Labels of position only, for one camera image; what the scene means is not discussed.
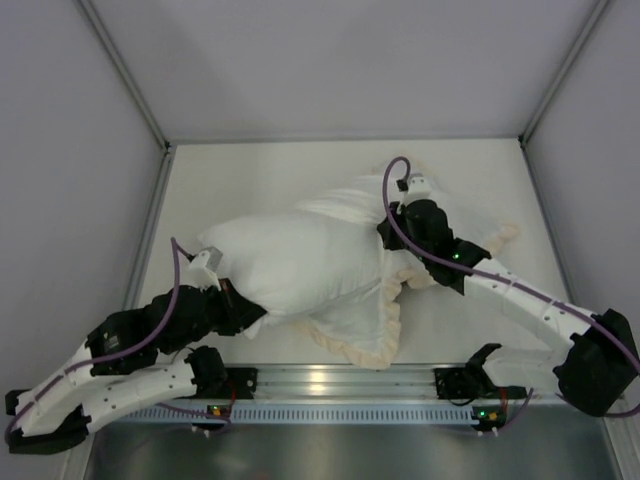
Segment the white pillow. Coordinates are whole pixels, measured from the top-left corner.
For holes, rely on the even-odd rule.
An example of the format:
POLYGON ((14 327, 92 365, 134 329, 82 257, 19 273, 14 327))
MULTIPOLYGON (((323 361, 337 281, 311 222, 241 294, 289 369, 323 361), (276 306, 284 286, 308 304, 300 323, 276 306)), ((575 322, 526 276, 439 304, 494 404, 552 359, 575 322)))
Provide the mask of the white pillow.
POLYGON ((265 310, 245 332, 316 314, 381 281, 381 215, 362 199, 307 200, 279 214, 238 217, 197 237, 222 257, 217 274, 265 310))

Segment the white pillowcase with cream ruffle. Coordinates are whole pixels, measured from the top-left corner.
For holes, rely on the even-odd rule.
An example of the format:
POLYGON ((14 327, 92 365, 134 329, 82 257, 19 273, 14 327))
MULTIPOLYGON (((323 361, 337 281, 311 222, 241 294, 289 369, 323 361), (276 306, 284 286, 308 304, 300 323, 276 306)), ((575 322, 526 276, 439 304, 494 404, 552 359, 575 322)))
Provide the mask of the white pillowcase with cream ruffle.
MULTIPOLYGON (((426 187, 428 198, 444 209, 455 234, 481 246, 491 255, 497 255, 505 244, 518 236, 516 225, 473 209, 446 193, 430 171, 415 167, 409 179, 412 184, 426 187)), ((382 175, 376 172, 358 176, 344 188, 331 189, 299 202, 296 209, 374 230, 386 217, 382 175)), ((406 250, 382 249, 380 260, 381 277, 375 285, 355 297, 323 307, 295 324, 298 332, 331 354, 371 370, 388 368, 400 350, 399 295, 402 288, 423 290, 436 284, 406 250)))

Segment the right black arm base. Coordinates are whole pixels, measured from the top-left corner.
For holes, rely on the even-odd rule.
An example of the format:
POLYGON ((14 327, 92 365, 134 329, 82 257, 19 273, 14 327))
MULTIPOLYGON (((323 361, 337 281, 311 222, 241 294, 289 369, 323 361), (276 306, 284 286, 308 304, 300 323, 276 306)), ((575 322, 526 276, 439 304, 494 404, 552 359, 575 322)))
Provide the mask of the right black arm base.
POLYGON ((465 406, 476 400, 501 399, 502 393, 482 371, 470 367, 444 367, 434 370, 437 397, 465 406))

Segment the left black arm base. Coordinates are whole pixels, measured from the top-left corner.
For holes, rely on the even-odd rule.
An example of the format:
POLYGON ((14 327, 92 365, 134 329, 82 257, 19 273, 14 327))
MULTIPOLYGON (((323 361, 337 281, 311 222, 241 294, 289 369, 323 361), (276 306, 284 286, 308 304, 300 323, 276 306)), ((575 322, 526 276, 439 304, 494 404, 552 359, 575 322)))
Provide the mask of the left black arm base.
POLYGON ((250 367, 228 368, 227 379, 219 386, 201 393, 183 396, 183 399, 252 400, 257 389, 258 372, 257 368, 250 367))

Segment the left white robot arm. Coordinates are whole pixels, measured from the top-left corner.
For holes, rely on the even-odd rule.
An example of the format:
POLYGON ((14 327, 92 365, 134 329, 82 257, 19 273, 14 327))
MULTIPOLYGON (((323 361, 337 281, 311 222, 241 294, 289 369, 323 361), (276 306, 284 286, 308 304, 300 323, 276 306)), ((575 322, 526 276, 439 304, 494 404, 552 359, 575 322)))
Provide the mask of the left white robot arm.
POLYGON ((6 394, 10 453, 61 453, 135 411, 217 394, 227 387, 228 373, 216 348, 192 349, 169 365, 159 364, 159 356, 210 333, 241 334, 265 314, 225 282, 205 290, 180 285, 144 307, 109 315, 48 380, 6 394))

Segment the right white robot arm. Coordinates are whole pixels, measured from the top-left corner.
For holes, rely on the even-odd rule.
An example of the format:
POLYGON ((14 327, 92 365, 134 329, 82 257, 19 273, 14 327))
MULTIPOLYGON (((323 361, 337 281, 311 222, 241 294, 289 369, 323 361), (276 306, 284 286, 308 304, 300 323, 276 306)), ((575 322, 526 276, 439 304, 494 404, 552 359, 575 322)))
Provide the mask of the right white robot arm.
POLYGON ((532 333, 544 350, 487 344, 468 361, 495 387, 552 392, 593 417, 611 408, 639 375, 628 320, 562 302, 510 273, 482 247, 454 235, 432 200, 386 202, 378 225, 386 249, 410 252, 439 285, 477 300, 532 333))

